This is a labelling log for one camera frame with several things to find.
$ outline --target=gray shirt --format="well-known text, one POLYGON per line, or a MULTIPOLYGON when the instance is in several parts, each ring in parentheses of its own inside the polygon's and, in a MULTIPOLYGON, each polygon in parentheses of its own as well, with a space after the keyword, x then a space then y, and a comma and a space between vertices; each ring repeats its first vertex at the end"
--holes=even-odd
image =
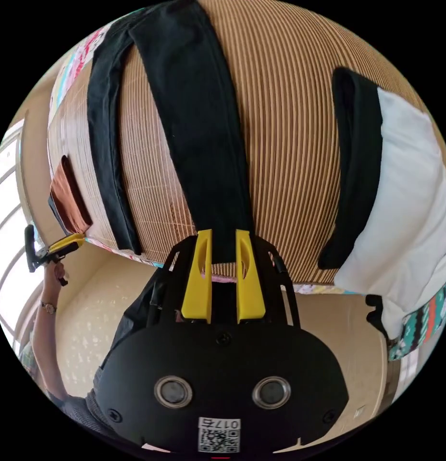
POLYGON ((99 368, 95 373, 94 387, 85 398, 70 395, 65 401, 62 401, 48 393, 49 398, 65 415, 76 423, 109 438, 120 440, 121 438, 111 429, 108 420, 97 404, 96 386, 101 372, 102 370, 99 368))

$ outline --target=person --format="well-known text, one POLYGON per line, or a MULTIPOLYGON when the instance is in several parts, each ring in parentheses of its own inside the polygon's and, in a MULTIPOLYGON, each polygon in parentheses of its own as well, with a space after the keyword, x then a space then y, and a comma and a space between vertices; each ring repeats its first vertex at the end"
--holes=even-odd
MULTIPOLYGON (((111 349, 127 335, 146 326, 152 288, 159 273, 160 269, 156 270, 140 296, 124 312, 114 335, 111 349)), ((40 306, 34 323, 32 348, 45 388, 50 400, 73 421, 94 433, 100 434, 104 438, 123 442, 124 439, 118 436, 110 427, 96 399, 97 383, 109 353, 95 373, 93 388, 86 397, 69 395, 64 386, 57 361, 55 334, 56 310, 58 309, 58 299, 62 289, 59 279, 63 278, 64 275, 64 265, 61 262, 56 264, 50 262, 45 266, 40 306)), ((144 445, 143 448, 165 451, 149 444, 144 445)))
POLYGON ((85 398, 71 396, 64 387, 56 355, 56 310, 61 291, 58 279, 65 275, 61 262, 44 268, 40 306, 34 323, 32 348, 50 400, 71 419, 107 437, 118 438, 102 414, 94 388, 85 398))

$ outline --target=screw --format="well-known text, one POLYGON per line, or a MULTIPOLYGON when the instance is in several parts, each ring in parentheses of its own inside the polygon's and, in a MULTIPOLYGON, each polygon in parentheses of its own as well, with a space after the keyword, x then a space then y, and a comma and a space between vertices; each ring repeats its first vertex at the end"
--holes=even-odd
POLYGON ((231 335, 223 332, 217 336, 217 344, 219 346, 227 346, 231 342, 231 335))
POLYGON ((322 418, 322 422, 324 422, 325 424, 330 424, 334 419, 335 419, 335 411, 330 410, 324 415, 324 417, 322 418))
POLYGON ((118 411, 116 411, 116 410, 114 410, 112 408, 109 408, 109 410, 108 410, 108 417, 114 423, 121 423, 122 422, 121 414, 118 411))

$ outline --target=wristwatch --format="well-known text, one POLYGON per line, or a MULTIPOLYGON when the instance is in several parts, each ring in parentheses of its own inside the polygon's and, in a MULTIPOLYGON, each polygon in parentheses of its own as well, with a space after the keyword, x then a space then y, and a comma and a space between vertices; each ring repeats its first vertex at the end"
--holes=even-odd
POLYGON ((50 303, 44 303, 40 301, 40 307, 43 307, 49 314, 54 314, 56 312, 56 307, 50 303))

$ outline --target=hand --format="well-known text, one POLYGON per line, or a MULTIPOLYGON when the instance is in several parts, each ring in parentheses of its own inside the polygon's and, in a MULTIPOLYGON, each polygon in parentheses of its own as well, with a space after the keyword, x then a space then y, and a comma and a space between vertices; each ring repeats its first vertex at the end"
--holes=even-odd
POLYGON ((58 296, 61 290, 59 279, 65 275, 64 266, 61 262, 50 261, 44 269, 44 292, 52 296, 58 296))

